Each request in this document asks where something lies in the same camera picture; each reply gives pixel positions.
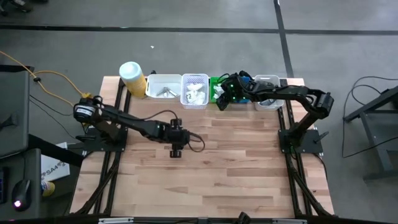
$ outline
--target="white basket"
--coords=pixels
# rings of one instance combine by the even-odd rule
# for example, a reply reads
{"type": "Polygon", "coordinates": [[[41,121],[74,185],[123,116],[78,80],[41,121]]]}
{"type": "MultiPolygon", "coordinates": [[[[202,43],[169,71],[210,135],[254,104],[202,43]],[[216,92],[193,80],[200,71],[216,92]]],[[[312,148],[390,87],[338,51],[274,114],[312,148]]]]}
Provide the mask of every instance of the white basket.
{"type": "Polygon", "coordinates": [[[147,88],[145,94],[149,97],[156,99],[178,99],[181,95],[181,75],[178,74],[153,74],[147,78],[147,88]],[[169,88],[174,93],[178,94],[173,96],[168,94],[165,97],[163,94],[157,95],[163,90],[164,87],[169,88]]]}
{"type": "MultiPolygon", "coordinates": [[[[274,85],[278,85],[280,87],[280,80],[279,77],[276,75],[256,75],[254,77],[254,81],[265,81],[265,82],[270,82],[274,85]]],[[[261,106],[260,102],[254,103],[254,107],[258,111],[275,111],[281,106],[284,105],[284,100],[276,100],[273,104],[269,106],[261,106]]]]}
{"type": "Polygon", "coordinates": [[[180,102],[186,110],[204,110],[209,103],[209,76],[206,74],[183,74],[181,81],[181,97],[180,102]],[[198,91],[205,92],[205,102],[202,105],[190,105],[187,101],[187,86],[189,84],[203,84],[203,87],[198,91]]]}

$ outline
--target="paper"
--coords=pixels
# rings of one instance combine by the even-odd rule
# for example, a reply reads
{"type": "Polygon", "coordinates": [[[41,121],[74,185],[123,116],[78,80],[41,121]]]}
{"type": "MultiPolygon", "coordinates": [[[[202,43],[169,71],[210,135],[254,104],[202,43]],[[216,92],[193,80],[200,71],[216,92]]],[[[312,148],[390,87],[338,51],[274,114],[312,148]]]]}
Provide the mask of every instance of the paper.
{"type": "MultiPolygon", "coordinates": [[[[66,142],[57,144],[57,146],[68,150],[68,144],[66,142]]],[[[67,163],[45,155],[42,155],[41,161],[43,181],[57,180],[61,177],[70,175],[70,168],[67,163]]]]}

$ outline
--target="wooden tabletop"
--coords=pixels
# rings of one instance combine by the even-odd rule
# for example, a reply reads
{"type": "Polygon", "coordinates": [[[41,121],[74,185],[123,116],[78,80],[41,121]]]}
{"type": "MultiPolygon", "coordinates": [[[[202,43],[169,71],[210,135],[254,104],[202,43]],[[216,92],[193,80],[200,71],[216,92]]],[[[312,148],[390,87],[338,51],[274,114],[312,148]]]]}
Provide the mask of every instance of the wooden tabletop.
{"type": "MultiPolygon", "coordinates": [[[[301,78],[287,81],[304,84],[301,78]]],[[[118,82],[119,77],[104,77],[100,92],[104,103],[114,104],[118,82]]],[[[292,107],[299,121],[306,111],[295,101],[292,107]]],[[[129,130],[112,216],[238,217],[242,211],[253,218],[294,216],[285,157],[279,149],[276,111],[256,111],[253,103],[233,104],[225,111],[215,104],[206,110],[185,110],[179,100],[147,98],[132,99],[129,113],[143,118],[166,109],[182,118],[184,128],[200,134],[206,149],[196,153],[185,147],[182,158],[171,159],[168,144],[149,141],[129,130]]],[[[172,114],[163,113],[154,119],[169,122],[171,118],[172,114]]],[[[95,152],[83,161],[71,212],[81,208],[97,187],[103,157],[103,152],[95,152]]],[[[321,162],[311,154],[302,157],[308,188],[333,213],[321,162]]],[[[299,190],[298,195],[304,211],[299,190]]]]}

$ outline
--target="metal tool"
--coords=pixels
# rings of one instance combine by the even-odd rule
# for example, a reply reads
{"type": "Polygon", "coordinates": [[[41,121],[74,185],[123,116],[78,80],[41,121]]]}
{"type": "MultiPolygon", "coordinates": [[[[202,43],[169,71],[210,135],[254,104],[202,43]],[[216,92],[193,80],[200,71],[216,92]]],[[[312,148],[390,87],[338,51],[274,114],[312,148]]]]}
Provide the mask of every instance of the metal tool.
{"type": "Polygon", "coordinates": [[[156,94],[156,96],[159,96],[159,95],[161,95],[161,94],[165,94],[165,97],[168,97],[169,93],[170,93],[171,95],[173,95],[174,97],[178,96],[178,94],[176,94],[176,92],[174,92],[173,90],[171,90],[171,89],[168,88],[168,87],[163,87],[163,89],[162,89],[160,92],[158,92],[158,93],[156,94]]]}

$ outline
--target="gray floor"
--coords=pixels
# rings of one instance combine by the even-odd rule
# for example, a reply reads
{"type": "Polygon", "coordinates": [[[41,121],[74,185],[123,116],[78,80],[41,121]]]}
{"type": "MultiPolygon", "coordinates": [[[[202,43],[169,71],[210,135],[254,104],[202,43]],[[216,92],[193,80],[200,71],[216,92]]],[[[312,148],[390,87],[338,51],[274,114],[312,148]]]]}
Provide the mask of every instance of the gray floor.
{"type": "MultiPolygon", "coordinates": [[[[396,1],[280,0],[287,29],[397,30],[396,1]]],[[[50,0],[30,14],[0,17],[8,24],[62,26],[277,28],[271,0],[50,0]]],[[[323,140],[329,187],[337,215],[346,218],[397,222],[398,180],[364,183],[378,170],[376,154],[364,152],[341,158],[343,103],[355,80],[366,75],[398,78],[398,36],[288,35],[295,77],[307,86],[330,91],[335,98],[331,115],[317,123],[330,134],[323,140]]],[[[36,70],[68,75],[79,88],[97,93],[102,77],[117,75],[120,64],[134,60],[144,73],[203,72],[219,76],[246,70],[250,74],[286,77],[278,34],[207,34],[151,32],[56,32],[0,30],[0,49],[36,70]]],[[[0,64],[10,63],[0,56],[0,64]]],[[[43,75],[43,83],[71,101],[78,95],[62,78],[43,75]]],[[[398,82],[365,80],[383,91],[398,82]]],[[[355,92],[367,102],[370,89],[355,92]]],[[[59,110],[68,105],[44,94],[31,83],[31,94],[59,110]]],[[[359,108],[349,100],[347,113],[359,108]]],[[[54,115],[73,134],[82,130],[72,117],[54,115]]],[[[31,105],[30,131],[54,143],[74,142],[65,131],[31,105]]],[[[347,125],[346,151],[368,147],[362,124],[347,125]]]]}

